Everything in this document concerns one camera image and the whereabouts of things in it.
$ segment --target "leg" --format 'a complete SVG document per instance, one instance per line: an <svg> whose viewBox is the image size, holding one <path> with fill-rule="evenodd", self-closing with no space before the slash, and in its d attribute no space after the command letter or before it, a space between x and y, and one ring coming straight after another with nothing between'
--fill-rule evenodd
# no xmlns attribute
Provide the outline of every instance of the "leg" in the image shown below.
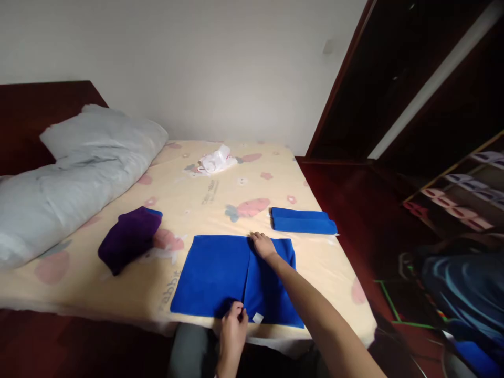
<svg viewBox="0 0 504 378"><path fill-rule="evenodd" d="M216 343L212 330L180 323L173 341L168 377L213 377L217 364Z"/></svg>

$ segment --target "white wall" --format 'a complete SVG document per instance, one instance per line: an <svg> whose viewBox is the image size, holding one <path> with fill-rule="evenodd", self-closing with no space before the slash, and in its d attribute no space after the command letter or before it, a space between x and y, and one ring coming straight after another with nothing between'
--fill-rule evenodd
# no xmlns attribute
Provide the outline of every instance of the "white wall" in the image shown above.
<svg viewBox="0 0 504 378"><path fill-rule="evenodd" d="M0 83L91 80L110 107L171 139L266 140L304 155L364 5L2 0Z"/></svg>

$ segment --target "purple towel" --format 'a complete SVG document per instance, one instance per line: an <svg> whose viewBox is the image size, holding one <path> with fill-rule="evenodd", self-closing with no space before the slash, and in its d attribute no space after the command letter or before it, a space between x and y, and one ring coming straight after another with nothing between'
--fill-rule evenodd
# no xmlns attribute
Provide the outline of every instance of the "purple towel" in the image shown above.
<svg viewBox="0 0 504 378"><path fill-rule="evenodd" d="M122 269L154 246L153 236L161 224L161 212L139 207L119 215L118 222L98 248L98 257L117 276Z"/></svg>

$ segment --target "cartoon print mattress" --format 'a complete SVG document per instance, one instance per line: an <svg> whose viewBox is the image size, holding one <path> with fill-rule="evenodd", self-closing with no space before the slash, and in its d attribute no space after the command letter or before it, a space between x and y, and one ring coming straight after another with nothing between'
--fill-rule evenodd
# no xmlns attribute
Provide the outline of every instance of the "cartoon print mattress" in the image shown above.
<svg viewBox="0 0 504 378"><path fill-rule="evenodd" d="M238 164L205 176L198 159L218 142L170 141L127 192L79 230L25 266L0 274L0 307L125 322L169 334L177 322L214 327L213 318L170 312L195 235L290 238L297 270L343 315L366 346L376 322L335 236L276 232L269 208L319 211L290 150L265 143L225 142ZM161 211L155 248L114 277L97 250L119 215L139 206ZM249 341L289 354L305 329L253 324Z"/></svg>

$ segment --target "folded blue towel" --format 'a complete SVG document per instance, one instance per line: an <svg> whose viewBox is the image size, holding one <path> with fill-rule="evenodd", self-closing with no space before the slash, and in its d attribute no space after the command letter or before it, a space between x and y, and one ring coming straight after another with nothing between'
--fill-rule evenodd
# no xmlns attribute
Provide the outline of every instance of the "folded blue towel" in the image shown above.
<svg viewBox="0 0 504 378"><path fill-rule="evenodd" d="M272 240L278 254L295 269L291 240ZM304 327L284 286L256 255L250 238L195 236L170 311L222 318L233 301L244 304L250 322L258 312L265 324Z"/></svg>
<svg viewBox="0 0 504 378"><path fill-rule="evenodd" d="M305 212L280 207L271 208L275 231L334 235L338 233L336 223L325 212Z"/></svg>

